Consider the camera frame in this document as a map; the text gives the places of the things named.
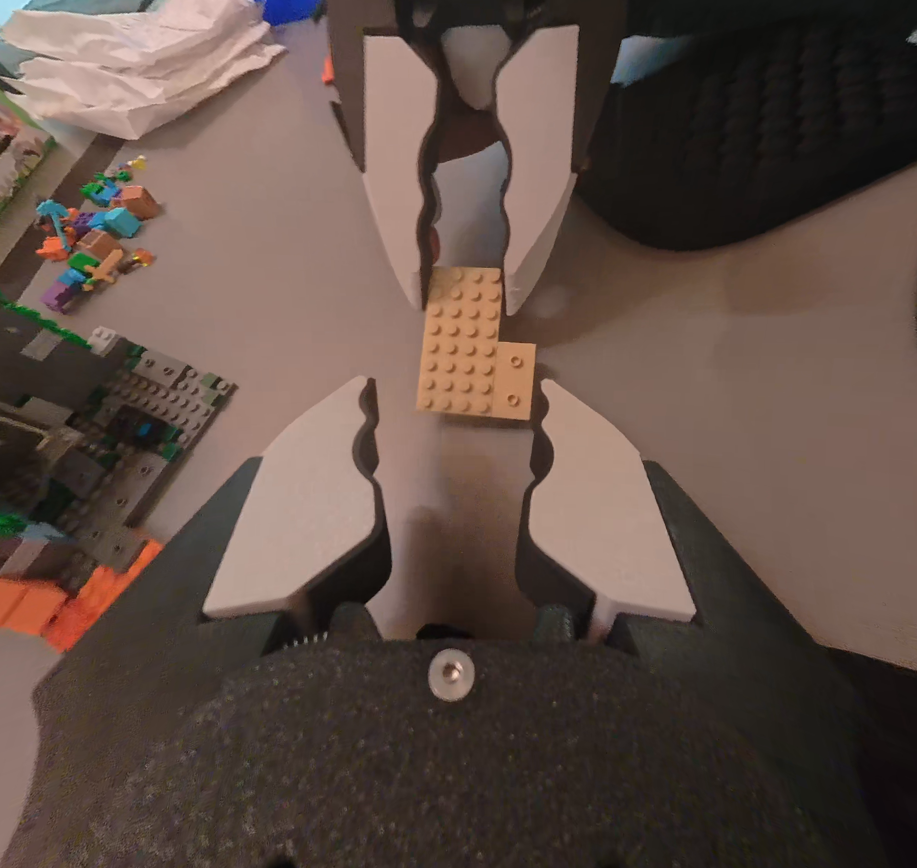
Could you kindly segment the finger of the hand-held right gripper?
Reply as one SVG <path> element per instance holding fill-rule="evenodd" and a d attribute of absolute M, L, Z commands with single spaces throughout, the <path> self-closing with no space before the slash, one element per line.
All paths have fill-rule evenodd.
<path fill-rule="evenodd" d="M 495 81 L 498 125 L 509 169 L 501 207 L 506 312 L 514 315 L 541 277 L 575 184 L 572 142 L 579 26 L 533 32 Z"/>
<path fill-rule="evenodd" d="M 437 74 L 401 37 L 364 39 L 364 188 L 385 254 L 413 308 L 427 298 L 437 197 L 427 148 Z"/>

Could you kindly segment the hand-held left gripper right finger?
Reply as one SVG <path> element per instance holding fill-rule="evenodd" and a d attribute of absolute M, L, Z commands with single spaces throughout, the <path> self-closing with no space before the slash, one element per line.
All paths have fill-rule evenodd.
<path fill-rule="evenodd" d="M 637 448 L 556 381 L 540 383 L 517 585 L 574 622 L 690 622 L 691 590 Z"/>

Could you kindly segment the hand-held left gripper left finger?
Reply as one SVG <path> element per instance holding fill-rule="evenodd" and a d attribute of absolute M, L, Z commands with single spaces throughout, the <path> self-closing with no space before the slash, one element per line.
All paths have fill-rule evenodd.
<path fill-rule="evenodd" d="M 365 604 L 393 570 L 376 382 L 358 376 L 307 410 L 260 458 L 203 614 L 330 620 Z"/>

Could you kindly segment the tan brick plate assembly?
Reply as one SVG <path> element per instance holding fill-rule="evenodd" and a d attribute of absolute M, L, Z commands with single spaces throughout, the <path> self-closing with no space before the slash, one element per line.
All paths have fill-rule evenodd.
<path fill-rule="evenodd" d="M 531 418 L 536 347 L 502 341 L 502 306 L 497 268 L 434 268 L 416 393 L 419 412 Z"/>

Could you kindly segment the grey brick castle model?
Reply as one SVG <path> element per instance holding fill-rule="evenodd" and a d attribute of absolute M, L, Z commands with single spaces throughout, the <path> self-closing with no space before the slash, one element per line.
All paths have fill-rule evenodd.
<path fill-rule="evenodd" d="M 71 650 L 162 545 L 143 530 L 235 384 L 2 298 L 1 626 Z"/>

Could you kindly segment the crumpled white paper bags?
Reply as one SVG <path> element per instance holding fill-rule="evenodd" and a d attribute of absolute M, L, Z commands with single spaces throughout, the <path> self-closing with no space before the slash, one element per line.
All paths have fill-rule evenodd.
<path fill-rule="evenodd" d="M 11 81 L 30 117 L 138 140 L 285 53 L 256 0 L 161 0 L 135 14 L 18 10 L 2 38 L 34 53 Z"/>

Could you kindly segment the pile of colourful toy figures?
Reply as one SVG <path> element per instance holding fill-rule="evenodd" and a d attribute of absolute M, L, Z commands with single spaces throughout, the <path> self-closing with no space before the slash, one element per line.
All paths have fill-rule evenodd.
<path fill-rule="evenodd" d="M 52 199 L 38 202 L 37 226 L 45 237 L 37 255 L 59 269 L 40 296 L 44 308 L 71 312 L 98 290 L 156 262 L 137 242 L 145 224 L 162 213 L 160 203 L 137 182 L 146 166 L 146 157 L 137 155 L 95 174 L 80 188 L 94 210 L 67 208 Z"/>

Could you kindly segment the green toy set box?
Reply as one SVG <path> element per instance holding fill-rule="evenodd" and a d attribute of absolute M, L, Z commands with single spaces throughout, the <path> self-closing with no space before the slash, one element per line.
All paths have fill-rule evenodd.
<path fill-rule="evenodd" d="M 52 134 L 1 92 L 1 212 L 17 197 L 28 178 L 56 147 Z"/>

